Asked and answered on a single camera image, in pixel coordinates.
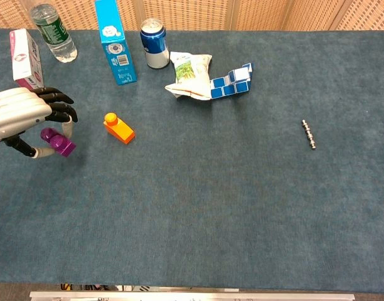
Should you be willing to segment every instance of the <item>can lid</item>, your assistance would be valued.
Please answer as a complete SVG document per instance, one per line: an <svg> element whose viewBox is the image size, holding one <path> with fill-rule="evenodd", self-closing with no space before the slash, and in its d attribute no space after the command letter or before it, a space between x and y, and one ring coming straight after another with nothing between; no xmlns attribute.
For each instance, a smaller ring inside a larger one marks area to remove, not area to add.
<svg viewBox="0 0 384 301"><path fill-rule="evenodd" d="M162 28L162 22L156 18L146 19L141 24L141 29L145 33L158 33Z"/></svg>

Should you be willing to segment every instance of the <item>blue cereal box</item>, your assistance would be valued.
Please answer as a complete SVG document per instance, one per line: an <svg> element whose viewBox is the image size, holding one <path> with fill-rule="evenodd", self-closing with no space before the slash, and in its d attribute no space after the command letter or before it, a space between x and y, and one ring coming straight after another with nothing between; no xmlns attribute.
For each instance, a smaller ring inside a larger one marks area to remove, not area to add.
<svg viewBox="0 0 384 301"><path fill-rule="evenodd" d="M125 40L115 0L96 0L96 15L100 39L118 85L136 82L136 72Z"/></svg>

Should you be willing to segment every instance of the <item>robotic hand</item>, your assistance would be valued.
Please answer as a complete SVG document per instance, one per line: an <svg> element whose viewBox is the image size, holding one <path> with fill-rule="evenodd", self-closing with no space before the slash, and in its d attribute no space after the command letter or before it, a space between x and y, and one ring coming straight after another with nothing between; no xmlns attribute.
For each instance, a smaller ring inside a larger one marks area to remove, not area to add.
<svg viewBox="0 0 384 301"><path fill-rule="evenodd" d="M53 149L31 147L19 135L49 120L63 122L64 135L70 138L78 117L69 104L73 100L55 88L14 88L0 92L0 142L33 158L53 154Z"/></svg>

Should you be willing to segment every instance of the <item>water bottle label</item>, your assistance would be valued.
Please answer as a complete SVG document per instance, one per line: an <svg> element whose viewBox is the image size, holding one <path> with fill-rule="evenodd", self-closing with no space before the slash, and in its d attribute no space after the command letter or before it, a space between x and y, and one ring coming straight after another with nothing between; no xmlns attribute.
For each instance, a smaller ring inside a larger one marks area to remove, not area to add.
<svg viewBox="0 0 384 301"><path fill-rule="evenodd" d="M51 45L60 44L69 37L69 34L65 29L64 24L62 24L60 17L58 17L57 20L51 24L37 25L37 27L39 27L44 40Z"/></svg>

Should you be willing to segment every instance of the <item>beige wall panel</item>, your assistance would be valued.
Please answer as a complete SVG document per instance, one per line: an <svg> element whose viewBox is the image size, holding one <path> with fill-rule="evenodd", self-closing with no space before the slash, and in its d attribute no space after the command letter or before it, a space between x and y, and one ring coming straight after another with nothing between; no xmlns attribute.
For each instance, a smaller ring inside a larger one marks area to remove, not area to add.
<svg viewBox="0 0 384 301"><path fill-rule="evenodd" d="M166 29L228 29L229 0L143 0L147 18L160 19Z"/></svg>
<svg viewBox="0 0 384 301"><path fill-rule="evenodd" d="M237 30L281 30L287 0L240 0Z"/></svg>
<svg viewBox="0 0 384 301"><path fill-rule="evenodd" d="M52 0L67 29L97 29L93 0ZM117 0L125 30L137 30L132 0ZM18 0L0 0L0 28L35 28Z"/></svg>
<svg viewBox="0 0 384 301"><path fill-rule="evenodd" d="M337 29L383 30L384 0L354 0Z"/></svg>
<svg viewBox="0 0 384 301"><path fill-rule="evenodd" d="M343 0L295 0L286 30L328 30Z"/></svg>

